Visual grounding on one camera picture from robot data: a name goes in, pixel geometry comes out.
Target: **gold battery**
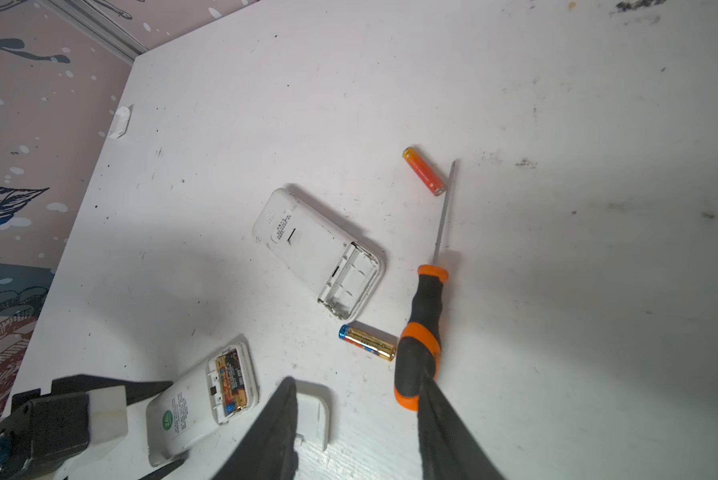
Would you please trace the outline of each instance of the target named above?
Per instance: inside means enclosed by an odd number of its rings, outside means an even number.
[[[396,347],[352,326],[343,325],[337,335],[342,340],[353,343],[389,362],[396,356]]]

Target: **orange battery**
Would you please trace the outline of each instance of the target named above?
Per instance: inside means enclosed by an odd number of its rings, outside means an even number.
[[[410,164],[417,176],[420,177],[424,184],[426,184],[426,187],[428,187],[428,190],[430,190],[432,194],[441,195],[444,193],[447,186],[444,185],[444,182],[439,175],[436,174],[433,168],[426,163],[426,161],[413,147],[404,150],[402,152],[402,157],[404,157],[404,160]]]

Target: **screwdriver shaft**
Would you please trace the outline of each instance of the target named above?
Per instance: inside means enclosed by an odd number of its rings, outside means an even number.
[[[442,234],[444,233],[444,219],[447,217],[447,205],[450,204],[450,191],[452,191],[452,175],[455,173],[455,161],[452,161],[450,167],[450,177],[447,178],[447,190],[444,192],[444,206],[442,206],[442,218],[439,220],[439,232],[436,234],[436,245],[433,247],[433,261],[431,265],[435,265],[439,259],[439,248],[442,244]]]

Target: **empty battery compartment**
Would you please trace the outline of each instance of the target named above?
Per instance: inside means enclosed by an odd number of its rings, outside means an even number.
[[[332,276],[319,294],[319,302],[342,320],[351,317],[369,294],[380,274],[380,260],[361,245],[348,245]]]

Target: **wall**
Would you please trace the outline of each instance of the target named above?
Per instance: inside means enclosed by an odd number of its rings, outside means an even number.
[[[129,70],[40,4],[0,0],[0,413]]]
[[[146,48],[155,48],[255,0],[90,0]]]

